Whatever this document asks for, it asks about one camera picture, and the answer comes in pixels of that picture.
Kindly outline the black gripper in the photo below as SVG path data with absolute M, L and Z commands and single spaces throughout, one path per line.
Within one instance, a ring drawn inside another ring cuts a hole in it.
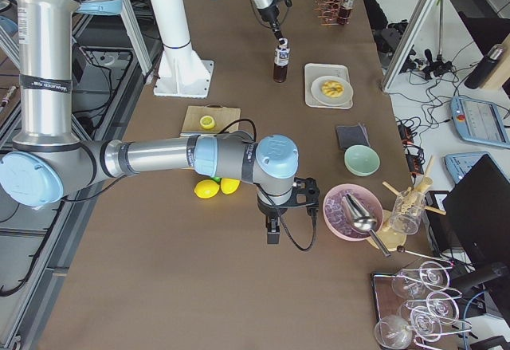
M 279 243 L 281 215 L 289 208 L 305 207 L 308 216 L 312 220 L 312 228 L 316 228 L 320 189 L 314 178 L 302 179 L 295 177 L 288 198 L 283 203 L 277 203 L 277 196 L 267 193 L 260 184 L 257 184 L 257 188 L 259 192 L 257 205 L 265 215 L 266 242 L 268 244 Z
M 292 0 L 260 0 L 259 14 L 263 22 L 267 22 L 274 33 L 282 33 L 281 22 L 278 20 L 278 3 L 283 1 L 287 7 L 284 19 L 286 19 L 289 9 L 292 7 Z

